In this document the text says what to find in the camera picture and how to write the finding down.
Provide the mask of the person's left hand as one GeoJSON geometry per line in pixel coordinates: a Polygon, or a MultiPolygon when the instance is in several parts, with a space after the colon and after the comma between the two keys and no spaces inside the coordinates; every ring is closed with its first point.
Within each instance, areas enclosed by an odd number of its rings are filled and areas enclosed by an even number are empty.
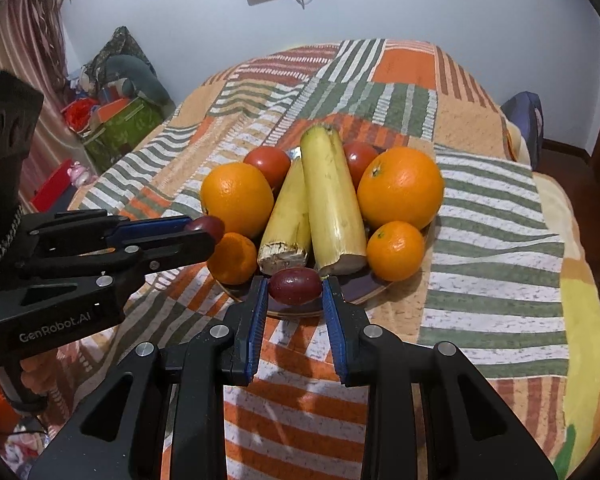
{"type": "Polygon", "coordinates": [[[58,377],[62,373],[57,349],[24,359],[20,367],[23,386],[40,396],[57,387],[58,377]]]}

